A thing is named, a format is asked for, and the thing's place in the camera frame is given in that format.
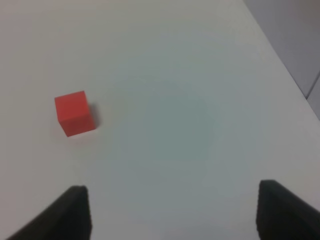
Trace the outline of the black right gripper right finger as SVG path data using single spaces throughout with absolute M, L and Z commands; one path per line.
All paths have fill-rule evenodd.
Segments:
M 255 222 L 261 240 L 320 238 L 320 212 L 275 180 L 259 183 Z

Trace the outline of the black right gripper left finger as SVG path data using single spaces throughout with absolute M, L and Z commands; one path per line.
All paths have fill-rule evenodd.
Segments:
M 86 186 L 75 185 L 9 239 L 89 240 L 91 233 L 89 192 Z

